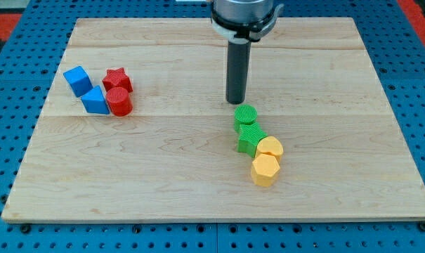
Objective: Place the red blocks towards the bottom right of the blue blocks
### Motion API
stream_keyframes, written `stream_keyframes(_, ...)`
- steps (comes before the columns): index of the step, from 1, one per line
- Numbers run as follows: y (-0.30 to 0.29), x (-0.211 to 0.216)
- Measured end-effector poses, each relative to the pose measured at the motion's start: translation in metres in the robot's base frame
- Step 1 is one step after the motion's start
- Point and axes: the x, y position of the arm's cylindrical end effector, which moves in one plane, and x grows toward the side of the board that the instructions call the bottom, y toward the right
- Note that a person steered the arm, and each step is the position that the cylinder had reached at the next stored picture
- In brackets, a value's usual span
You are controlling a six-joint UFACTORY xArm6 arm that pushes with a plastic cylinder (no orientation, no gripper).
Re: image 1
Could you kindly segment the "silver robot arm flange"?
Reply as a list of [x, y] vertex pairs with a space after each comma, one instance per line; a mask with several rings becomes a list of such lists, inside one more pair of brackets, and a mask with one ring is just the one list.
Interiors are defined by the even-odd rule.
[[232, 44], [258, 42], [274, 28], [284, 4], [273, 0], [213, 0], [213, 29]]

